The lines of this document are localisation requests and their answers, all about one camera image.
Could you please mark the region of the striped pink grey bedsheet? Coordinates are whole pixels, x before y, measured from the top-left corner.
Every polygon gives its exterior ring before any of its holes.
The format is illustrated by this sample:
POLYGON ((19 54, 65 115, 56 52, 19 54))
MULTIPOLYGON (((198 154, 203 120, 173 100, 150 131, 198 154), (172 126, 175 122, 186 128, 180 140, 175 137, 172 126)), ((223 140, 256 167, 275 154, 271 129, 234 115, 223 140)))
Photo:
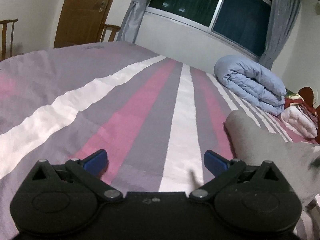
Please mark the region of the striped pink grey bedsheet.
POLYGON ((225 120, 238 110, 261 129, 319 155, 209 73, 127 42, 33 51, 1 62, 1 239, 17 235, 10 202, 40 159, 63 164, 104 149, 104 182, 122 192, 184 191, 212 179, 212 150, 234 157, 225 120))

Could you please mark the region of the grey curtain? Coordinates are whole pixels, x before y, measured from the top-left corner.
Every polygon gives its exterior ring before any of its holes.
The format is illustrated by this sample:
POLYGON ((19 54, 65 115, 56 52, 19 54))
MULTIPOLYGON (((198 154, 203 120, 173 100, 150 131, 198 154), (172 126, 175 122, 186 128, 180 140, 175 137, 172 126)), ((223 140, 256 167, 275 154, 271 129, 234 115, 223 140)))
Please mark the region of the grey curtain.
POLYGON ((265 49, 259 63, 271 70, 295 25, 301 0, 272 0, 265 49))
POLYGON ((134 43, 150 0, 131 0, 124 16, 117 41, 134 43))

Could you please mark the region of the grey curtain right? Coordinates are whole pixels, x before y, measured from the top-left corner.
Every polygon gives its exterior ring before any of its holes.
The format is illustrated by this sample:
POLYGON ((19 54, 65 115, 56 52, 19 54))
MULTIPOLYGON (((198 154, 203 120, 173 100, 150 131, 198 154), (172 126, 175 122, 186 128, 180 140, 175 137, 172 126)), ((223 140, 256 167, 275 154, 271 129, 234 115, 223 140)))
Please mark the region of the grey curtain right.
POLYGON ((259 63, 271 70, 295 25, 301 0, 272 0, 265 49, 259 63))

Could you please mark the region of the grey pants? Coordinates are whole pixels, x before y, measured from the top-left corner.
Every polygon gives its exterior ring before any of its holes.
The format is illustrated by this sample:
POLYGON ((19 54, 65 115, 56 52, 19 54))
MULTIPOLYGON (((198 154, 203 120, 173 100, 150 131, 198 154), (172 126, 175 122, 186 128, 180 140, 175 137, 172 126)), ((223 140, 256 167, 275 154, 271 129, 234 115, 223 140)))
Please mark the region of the grey pants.
POLYGON ((319 239, 319 144, 285 142, 275 133, 262 128, 239 110, 227 116, 225 127, 235 155, 248 165, 261 165, 265 160, 275 163, 297 194, 306 217, 312 225, 297 225, 298 236, 319 239))

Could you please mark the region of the red folded blankets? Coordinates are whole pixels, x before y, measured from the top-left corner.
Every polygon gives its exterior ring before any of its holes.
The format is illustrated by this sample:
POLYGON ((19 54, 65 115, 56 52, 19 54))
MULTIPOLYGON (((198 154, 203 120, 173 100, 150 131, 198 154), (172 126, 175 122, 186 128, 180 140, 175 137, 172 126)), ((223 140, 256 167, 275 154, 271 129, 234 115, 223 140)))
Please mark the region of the red folded blankets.
POLYGON ((315 110, 309 107, 298 93, 294 93, 291 90, 286 89, 284 108, 286 109, 291 106, 298 106, 301 108, 302 112, 305 113, 317 126, 318 117, 315 113, 315 110))

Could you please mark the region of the red wooden headboard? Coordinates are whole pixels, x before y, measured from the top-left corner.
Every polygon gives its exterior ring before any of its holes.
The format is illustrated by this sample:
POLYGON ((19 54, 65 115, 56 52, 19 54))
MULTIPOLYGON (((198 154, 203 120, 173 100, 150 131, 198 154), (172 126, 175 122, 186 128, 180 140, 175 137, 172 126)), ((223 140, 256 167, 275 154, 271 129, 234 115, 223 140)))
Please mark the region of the red wooden headboard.
POLYGON ((315 137, 315 141, 319 143, 319 106, 315 107, 315 97, 312 88, 310 87, 303 87, 298 91, 298 94, 303 98, 306 104, 315 110, 315 113, 318 117, 318 129, 317 129, 317 137, 315 137))

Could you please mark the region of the brown wooden door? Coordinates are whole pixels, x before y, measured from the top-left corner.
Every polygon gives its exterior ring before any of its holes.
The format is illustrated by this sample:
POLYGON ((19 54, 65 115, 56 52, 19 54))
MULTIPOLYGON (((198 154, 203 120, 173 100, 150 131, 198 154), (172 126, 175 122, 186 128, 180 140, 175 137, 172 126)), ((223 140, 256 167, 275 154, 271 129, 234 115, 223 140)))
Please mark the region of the brown wooden door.
POLYGON ((54 47, 70 47, 97 42, 113 0, 65 0, 54 47))

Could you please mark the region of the light blue folded duvet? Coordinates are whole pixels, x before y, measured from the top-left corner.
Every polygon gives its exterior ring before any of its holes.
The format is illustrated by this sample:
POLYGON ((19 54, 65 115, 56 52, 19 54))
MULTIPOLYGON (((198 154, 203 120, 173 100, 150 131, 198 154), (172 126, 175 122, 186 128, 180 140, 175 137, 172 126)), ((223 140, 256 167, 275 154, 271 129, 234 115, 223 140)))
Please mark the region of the light blue folded duvet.
POLYGON ((284 83, 259 63, 242 55, 227 55, 217 60, 214 74, 222 85, 253 106, 275 116, 284 110, 284 83))

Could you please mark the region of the window with white frame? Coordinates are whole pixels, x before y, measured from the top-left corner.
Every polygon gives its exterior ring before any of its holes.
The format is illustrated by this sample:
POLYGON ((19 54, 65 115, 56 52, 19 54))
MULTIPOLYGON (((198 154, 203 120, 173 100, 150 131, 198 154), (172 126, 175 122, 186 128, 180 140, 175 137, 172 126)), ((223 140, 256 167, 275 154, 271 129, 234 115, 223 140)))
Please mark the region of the window with white frame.
POLYGON ((184 23, 255 57, 265 50, 272 0, 151 0, 147 11, 184 23))

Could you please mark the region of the grey curtain left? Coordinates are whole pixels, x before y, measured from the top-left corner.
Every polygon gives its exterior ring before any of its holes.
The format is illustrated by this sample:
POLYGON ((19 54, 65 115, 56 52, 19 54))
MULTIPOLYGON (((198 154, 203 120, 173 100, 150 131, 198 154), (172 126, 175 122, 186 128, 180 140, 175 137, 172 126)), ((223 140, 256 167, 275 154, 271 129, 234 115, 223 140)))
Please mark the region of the grey curtain left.
POLYGON ((131 0, 124 16, 117 41, 134 43, 150 0, 131 0))

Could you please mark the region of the wooden chair far left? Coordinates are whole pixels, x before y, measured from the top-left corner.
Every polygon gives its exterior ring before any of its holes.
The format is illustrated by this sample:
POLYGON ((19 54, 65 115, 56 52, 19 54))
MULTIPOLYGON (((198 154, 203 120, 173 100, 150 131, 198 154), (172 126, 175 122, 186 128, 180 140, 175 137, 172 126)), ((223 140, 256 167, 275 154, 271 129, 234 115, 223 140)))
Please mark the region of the wooden chair far left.
POLYGON ((1 61, 13 56, 13 40, 15 23, 18 19, 1 20, 1 61), (8 34, 8 25, 11 25, 11 33, 8 34))

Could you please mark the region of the white folded quilt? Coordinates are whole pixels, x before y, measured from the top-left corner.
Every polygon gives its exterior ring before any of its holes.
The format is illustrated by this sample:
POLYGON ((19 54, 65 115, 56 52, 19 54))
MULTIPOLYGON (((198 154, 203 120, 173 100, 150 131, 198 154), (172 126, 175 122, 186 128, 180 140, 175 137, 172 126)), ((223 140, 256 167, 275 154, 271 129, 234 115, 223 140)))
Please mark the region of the white folded quilt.
POLYGON ((316 123, 304 113, 300 105, 287 107, 279 119, 288 129, 305 139, 315 139, 318 135, 316 123))

